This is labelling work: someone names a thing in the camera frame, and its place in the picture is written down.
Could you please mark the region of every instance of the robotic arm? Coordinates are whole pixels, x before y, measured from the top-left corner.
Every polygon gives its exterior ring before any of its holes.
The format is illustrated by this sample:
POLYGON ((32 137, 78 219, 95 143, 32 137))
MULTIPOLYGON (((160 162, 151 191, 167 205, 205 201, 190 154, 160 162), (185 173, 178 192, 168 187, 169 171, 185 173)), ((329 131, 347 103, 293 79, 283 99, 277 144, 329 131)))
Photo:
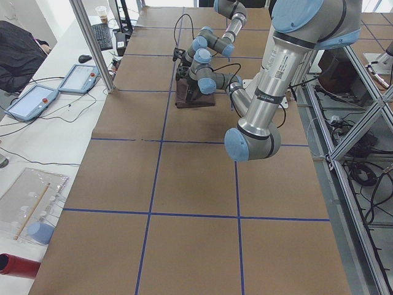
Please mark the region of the robotic arm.
MULTIPOLYGON (((214 8, 232 19, 221 40, 233 42, 246 21, 244 7, 238 1, 216 0, 214 8)), ((210 53, 204 47, 193 46, 194 52, 187 51, 190 57, 187 61, 192 59, 189 78, 198 81, 204 94, 216 88, 225 89, 242 116, 236 128, 225 134, 225 148, 233 160, 264 159, 277 153, 281 137, 272 119, 302 58, 310 50, 332 49, 356 42, 360 34, 361 8, 361 0, 277 0, 272 13, 274 46, 266 67, 254 78, 257 81, 251 83, 256 85, 252 97, 239 77, 211 72, 210 53)), ((228 47, 231 43, 225 50, 223 46, 216 47, 216 42, 209 38, 206 40, 207 45, 219 49, 221 54, 233 51, 228 47)))

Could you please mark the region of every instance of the white table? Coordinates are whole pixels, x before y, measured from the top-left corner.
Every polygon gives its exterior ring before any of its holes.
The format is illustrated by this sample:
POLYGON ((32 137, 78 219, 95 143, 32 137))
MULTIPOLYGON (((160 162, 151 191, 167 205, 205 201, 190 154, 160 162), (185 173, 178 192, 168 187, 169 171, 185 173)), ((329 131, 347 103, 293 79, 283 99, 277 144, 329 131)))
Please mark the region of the white table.
MULTIPOLYGON (((114 50, 103 52, 106 64, 112 60, 114 50)), ((64 77, 71 66, 78 63, 78 57, 82 54, 90 55, 90 51, 83 38, 77 22, 72 23, 65 32, 64 36, 58 41, 50 55, 38 69, 33 79, 60 76, 64 77)), ((94 65, 90 60, 86 65, 94 65)), ((40 81, 42 85, 57 88, 61 80, 40 81)), ((102 81, 98 81, 90 91, 90 95, 96 98, 96 103, 86 109, 82 115, 73 123, 67 123, 60 119, 42 120, 38 119, 23 130, 13 135, 0 137, 0 147, 20 154, 30 160, 40 162, 61 162, 61 163, 80 163, 85 154, 87 145, 90 141, 91 131, 96 125, 98 117, 104 106, 107 92, 102 81)), ((60 94, 59 97, 49 106, 45 113, 52 112, 61 106, 70 104, 79 95, 60 94)), ((88 95, 83 96, 79 101, 72 103, 48 117, 58 116, 66 120, 73 120, 78 114, 92 104, 94 99, 88 95)), ((16 122, 13 118, 5 116, 0 125, 16 122)), ((11 126, 0 127, 0 135, 12 132, 24 126, 20 123, 11 126)), ((69 190, 74 182, 79 167, 64 165, 40 165, 29 163, 20 157, 0 151, 1 154, 9 159, 9 164, 0 169, 0 196, 8 190, 16 178, 25 168, 36 168, 39 170, 50 171, 69 176, 69 181, 62 191, 63 196, 67 197, 69 190)), ((9 238, 1 237, 0 252, 21 256, 27 259, 41 261, 46 251, 45 246, 32 245, 13 241, 9 238)), ((8 275, 0 275, 1 294, 22 295, 28 294, 33 280, 16 278, 8 275)))

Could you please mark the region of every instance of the black jacket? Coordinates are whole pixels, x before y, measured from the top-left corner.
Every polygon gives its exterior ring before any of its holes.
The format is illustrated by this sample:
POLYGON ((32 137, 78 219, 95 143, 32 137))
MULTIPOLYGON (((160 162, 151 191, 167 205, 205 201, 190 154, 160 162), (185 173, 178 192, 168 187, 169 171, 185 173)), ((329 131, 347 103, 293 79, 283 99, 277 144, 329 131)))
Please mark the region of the black jacket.
POLYGON ((31 33, 0 21, 0 89, 23 90, 45 58, 31 33))

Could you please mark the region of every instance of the keyboard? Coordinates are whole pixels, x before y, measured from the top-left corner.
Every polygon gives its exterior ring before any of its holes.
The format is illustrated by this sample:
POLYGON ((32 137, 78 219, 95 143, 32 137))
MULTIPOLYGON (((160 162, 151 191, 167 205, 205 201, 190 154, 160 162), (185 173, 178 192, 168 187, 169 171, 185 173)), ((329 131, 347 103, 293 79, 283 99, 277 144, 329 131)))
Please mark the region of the keyboard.
POLYGON ((106 23, 99 23, 91 26, 95 38, 98 41, 101 51, 112 49, 111 31, 106 23))

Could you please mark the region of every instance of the red cylinder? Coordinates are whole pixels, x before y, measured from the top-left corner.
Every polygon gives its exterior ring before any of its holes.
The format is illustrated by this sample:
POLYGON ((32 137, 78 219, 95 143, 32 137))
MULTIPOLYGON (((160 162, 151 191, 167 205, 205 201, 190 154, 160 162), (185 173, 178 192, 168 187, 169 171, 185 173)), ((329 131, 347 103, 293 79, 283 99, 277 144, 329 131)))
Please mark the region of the red cylinder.
POLYGON ((0 254, 0 274, 20 278, 36 278, 40 262, 10 254, 0 254))

